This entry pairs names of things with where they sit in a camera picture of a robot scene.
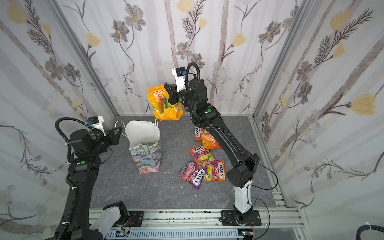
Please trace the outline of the yellow mango gummy bag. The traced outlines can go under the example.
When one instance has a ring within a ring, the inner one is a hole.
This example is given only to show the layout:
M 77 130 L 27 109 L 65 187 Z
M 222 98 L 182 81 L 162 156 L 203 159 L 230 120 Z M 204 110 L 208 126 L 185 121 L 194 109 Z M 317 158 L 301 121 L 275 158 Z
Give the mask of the yellow mango gummy bag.
M 154 115 L 158 121 L 177 121 L 183 115 L 180 103 L 170 104 L 169 94 L 164 85 L 148 89 L 147 97 L 154 108 Z

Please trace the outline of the floral white paper bag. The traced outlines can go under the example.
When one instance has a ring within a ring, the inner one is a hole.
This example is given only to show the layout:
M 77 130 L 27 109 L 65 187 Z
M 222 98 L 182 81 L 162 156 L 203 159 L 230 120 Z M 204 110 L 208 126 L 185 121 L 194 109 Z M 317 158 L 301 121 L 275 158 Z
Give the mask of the floral white paper bag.
M 115 127 L 123 127 L 122 133 L 129 142 L 129 150 L 140 174 L 155 173 L 161 164 L 161 133 L 158 120 L 129 121 L 118 120 Z

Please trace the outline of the orange corn chips bag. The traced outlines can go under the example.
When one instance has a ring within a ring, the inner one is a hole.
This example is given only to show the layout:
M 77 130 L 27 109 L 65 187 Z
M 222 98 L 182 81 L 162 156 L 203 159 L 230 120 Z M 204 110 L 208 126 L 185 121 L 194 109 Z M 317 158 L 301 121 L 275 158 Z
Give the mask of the orange corn chips bag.
M 211 134 L 202 134 L 202 144 L 205 149 L 221 149 L 221 146 Z

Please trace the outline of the purple Fox's candy bag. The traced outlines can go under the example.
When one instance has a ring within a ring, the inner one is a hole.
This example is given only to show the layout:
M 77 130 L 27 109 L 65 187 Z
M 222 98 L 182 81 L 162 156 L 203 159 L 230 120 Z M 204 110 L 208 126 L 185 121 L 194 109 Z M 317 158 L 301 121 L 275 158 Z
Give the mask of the purple Fox's candy bag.
M 206 172 L 206 168 L 194 162 L 188 162 L 180 171 L 178 176 L 199 190 Z

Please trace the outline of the orange Fox's candy bag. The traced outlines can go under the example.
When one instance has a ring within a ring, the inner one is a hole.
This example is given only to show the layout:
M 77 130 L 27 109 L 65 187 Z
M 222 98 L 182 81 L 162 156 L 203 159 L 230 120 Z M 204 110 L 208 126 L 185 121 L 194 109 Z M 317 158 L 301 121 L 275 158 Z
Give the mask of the orange Fox's candy bag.
M 206 161 L 204 167 L 207 170 L 204 176 L 204 181 L 226 181 L 224 161 Z

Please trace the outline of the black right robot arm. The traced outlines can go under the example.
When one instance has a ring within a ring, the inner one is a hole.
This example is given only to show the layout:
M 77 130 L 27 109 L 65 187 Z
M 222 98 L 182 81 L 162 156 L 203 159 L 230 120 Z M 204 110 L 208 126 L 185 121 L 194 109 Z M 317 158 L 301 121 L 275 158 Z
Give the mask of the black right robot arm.
M 259 155 L 252 154 L 236 139 L 220 112 L 208 102 L 207 87 L 196 63 L 172 69 L 172 72 L 176 82 L 164 84 L 169 94 L 168 103 L 182 104 L 190 113 L 192 123 L 214 137 L 233 166 L 227 172 L 228 180 L 234 187 L 244 188 L 254 179 Z

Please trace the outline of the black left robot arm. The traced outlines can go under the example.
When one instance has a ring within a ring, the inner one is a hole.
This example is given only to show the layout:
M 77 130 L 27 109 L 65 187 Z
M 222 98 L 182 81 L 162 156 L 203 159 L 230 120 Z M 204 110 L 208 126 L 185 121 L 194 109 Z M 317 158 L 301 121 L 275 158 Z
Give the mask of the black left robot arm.
M 85 126 L 67 137 L 60 128 L 63 121 L 74 121 Z M 89 222 L 90 203 L 94 184 L 101 166 L 100 155 L 110 146 L 119 144 L 122 127 L 107 131 L 97 129 L 101 123 L 95 117 L 87 122 L 64 117 L 55 122 L 55 128 L 68 146 L 68 173 L 65 182 L 69 193 L 62 218 L 52 237 L 53 240 L 103 240 L 114 225 L 123 225 L 130 220 L 123 202 L 107 205 L 102 215 Z

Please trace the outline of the red Fox's candy bag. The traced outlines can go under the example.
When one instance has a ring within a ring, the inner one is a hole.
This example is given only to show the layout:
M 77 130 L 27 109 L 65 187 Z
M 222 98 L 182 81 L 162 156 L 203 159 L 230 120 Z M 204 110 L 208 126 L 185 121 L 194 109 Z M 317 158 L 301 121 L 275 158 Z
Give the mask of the red Fox's candy bag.
M 209 132 L 205 129 L 195 127 L 195 140 L 201 140 L 203 134 L 209 134 Z

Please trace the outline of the pink-yellow Fox's candy bag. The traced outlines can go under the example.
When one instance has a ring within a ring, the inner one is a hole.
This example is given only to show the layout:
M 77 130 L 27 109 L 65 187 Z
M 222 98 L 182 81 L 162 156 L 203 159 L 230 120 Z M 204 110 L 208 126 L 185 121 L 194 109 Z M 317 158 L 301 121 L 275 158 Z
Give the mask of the pink-yellow Fox's candy bag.
M 190 150 L 195 163 L 201 164 L 203 161 L 214 161 L 214 157 L 210 150 L 205 149 L 203 146 L 196 147 Z

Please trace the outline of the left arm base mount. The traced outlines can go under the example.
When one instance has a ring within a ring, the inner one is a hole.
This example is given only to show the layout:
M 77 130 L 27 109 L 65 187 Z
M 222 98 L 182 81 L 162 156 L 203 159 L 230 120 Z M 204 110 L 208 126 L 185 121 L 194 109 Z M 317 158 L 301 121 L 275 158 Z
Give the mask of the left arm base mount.
M 105 206 L 101 215 L 91 224 L 90 230 L 101 233 L 105 238 L 113 227 L 120 230 L 125 227 L 141 227 L 143 218 L 144 211 L 128 211 L 120 201 Z

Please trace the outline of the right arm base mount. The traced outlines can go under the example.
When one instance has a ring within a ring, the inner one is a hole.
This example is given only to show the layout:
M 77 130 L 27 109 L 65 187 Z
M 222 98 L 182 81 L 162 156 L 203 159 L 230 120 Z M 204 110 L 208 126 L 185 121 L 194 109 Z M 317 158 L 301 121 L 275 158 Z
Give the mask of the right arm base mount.
M 233 210 L 221 211 L 219 221 L 223 226 L 261 226 L 260 214 L 251 203 L 251 184 L 248 181 L 243 188 L 234 187 L 235 203 Z

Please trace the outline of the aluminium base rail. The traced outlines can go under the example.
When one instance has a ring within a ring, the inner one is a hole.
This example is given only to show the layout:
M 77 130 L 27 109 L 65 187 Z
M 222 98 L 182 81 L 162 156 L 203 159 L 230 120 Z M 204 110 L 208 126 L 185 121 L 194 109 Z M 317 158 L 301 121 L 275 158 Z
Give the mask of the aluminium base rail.
M 131 209 L 124 227 L 112 227 L 106 240 L 308 240 L 299 210 L 273 192 L 276 208 L 262 200 L 248 223 L 235 222 L 233 209 Z

